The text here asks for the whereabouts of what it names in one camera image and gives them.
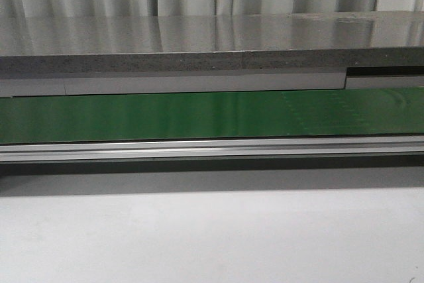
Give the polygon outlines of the grey stone counter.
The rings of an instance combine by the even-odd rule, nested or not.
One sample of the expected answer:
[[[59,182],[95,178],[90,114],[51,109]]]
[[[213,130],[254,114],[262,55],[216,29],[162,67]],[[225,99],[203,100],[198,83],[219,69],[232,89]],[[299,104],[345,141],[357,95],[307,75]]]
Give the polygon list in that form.
[[[1,20],[3,97],[421,85],[421,12]]]

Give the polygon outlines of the green conveyor belt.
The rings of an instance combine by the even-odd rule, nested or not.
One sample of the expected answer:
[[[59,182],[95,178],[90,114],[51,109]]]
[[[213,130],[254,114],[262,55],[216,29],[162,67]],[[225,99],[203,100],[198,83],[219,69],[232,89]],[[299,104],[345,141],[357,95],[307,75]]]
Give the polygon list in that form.
[[[1,142],[423,133],[423,89],[9,97]]]

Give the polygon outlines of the aluminium conveyor side rail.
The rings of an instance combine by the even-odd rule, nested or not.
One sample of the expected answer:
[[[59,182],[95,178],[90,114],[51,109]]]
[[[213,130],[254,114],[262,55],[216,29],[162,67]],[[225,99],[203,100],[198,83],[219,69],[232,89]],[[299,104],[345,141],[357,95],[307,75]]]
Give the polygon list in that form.
[[[209,158],[423,152],[423,136],[310,137],[182,141],[10,144],[1,161],[10,163],[147,158]]]

